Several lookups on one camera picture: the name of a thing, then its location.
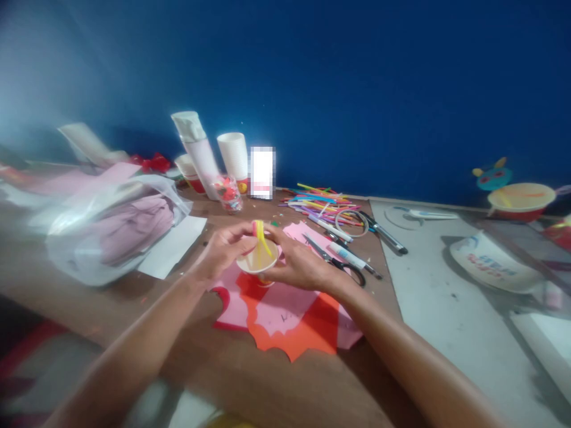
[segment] scissors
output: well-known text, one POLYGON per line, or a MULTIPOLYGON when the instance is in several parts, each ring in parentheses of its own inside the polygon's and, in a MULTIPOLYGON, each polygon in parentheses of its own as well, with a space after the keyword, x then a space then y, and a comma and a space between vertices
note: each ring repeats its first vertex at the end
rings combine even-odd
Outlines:
POLYGON ((350 265, 348 263, 341 263, 339 260, 334 259, 333 257, 331 257, 329 254, 327 254, 323 248, 321 248, 319 245, 317 245, 317 243, 311 239, 307 234, 303 234, 303 236, 305 237, 305 239, 307 240, 307 242, 309 243, 309 245, 311 245, 313 247, 313 249, 315 251, 317 251, 317 253, 329 264, 335 266, 337 269, 342 270, 343 272, 347 273, 345 271, 345 268, 348 268, 350 271, 354 272, 355 275, 357 275, 357 278, 359 278, 358 281, 355 281, 355 279, 351 276, 351 274, 348 273, 349 276, 351 276, 352 280, 354 280, 357 284, 359 284, 359 286, 361 288, 365 287, 365 277, 363 276, 363 274, 361 273, 361 271, 359 269, 357 269, 355 266, 350 265))

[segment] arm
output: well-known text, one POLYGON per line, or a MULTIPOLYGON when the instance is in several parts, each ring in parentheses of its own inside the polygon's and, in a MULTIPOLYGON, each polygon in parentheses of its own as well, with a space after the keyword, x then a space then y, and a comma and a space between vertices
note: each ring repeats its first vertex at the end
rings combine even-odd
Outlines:
POLYGON ((214 233, 189 272, 113 343, 90 369, 78 391, 51 415, 46 428, 120 426, 157 377, 167 355, 208 285, 257 239, 242 223, 214 233))
POLYGON ((281 245, 287 265, 276 264, 263 273, 263 279, 326 292, 342 304, 434 427, 507 427, 483 393, 460 370, 411 328, 392 318, 348 275, 280 229, 264 227, 281 245))

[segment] scissor handle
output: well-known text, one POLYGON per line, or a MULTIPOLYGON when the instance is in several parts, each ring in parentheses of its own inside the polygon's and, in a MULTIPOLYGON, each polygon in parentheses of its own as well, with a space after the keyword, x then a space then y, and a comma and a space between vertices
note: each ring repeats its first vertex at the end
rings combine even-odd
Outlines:
POLYGON ((355 275, 357 275, 357 278, 359 279, 358 281, 355 281, 357 284, 359 284, 359 286, 361 288, 365 287, 365 277, 363 276, 363 274, 361 273, 361 271, 359 269, 357 269, 355 266, 350 265, 349 263, 341 263, 339 260, 337 259, 331 259, 331 264, 333 266, 335 266, 337 269, 343 270, 345 271, 345 268, 348 268, 350 271, 354 272, 355 275))

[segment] finger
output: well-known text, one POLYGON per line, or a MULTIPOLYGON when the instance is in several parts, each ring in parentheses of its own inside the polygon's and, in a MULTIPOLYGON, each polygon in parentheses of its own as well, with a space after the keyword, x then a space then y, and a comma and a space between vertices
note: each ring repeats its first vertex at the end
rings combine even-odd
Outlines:
POLYGON ((251 222, 240 222, 233 226, 220 230, 222 236, 230 243, 234 244, 238 242, 244 235, 252 234, 252 223, 251 222))
POLYGON ((291 267, 285 265, 281 261, 277 261, 274 267, 263 271, 258 274, 258 278, 262 281, 277 281, 288 283, 288 279, 291 277, 291 267))
POLYGON ((248 253, 249 251, 253 250, 257 244, 257 238, 246 237, 244 239, 240 239, 240 241, 236 242, 235 244, 230 245, 228 249, 232 257, 236 258, 244 253, 248 253))
POLYGON ((269 225, 264 223, 263 224, 263 229, 264 231, 268 231, 268 237, 275 242, 276 244, 278 244, 279 246, 282 246, 284 243, 286 243, 288 240, 289 241, 293 241, 290 237, 288 237, 284 231, 280 228, 277 228, 275 226, 269 225))

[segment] blue craft decoration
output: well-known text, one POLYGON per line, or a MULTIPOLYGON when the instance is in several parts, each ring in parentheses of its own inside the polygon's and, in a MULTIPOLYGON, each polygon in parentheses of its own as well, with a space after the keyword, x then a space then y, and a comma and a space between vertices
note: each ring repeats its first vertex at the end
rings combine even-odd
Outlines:
POLYGON ((512 179, 512 170, 504 168, 506 158, 498 160, 494 167, 483 171, 480 168, 474 168, 472 173, 478 177, 476 184, 482 190, 493 191, 504 187, 512 179))

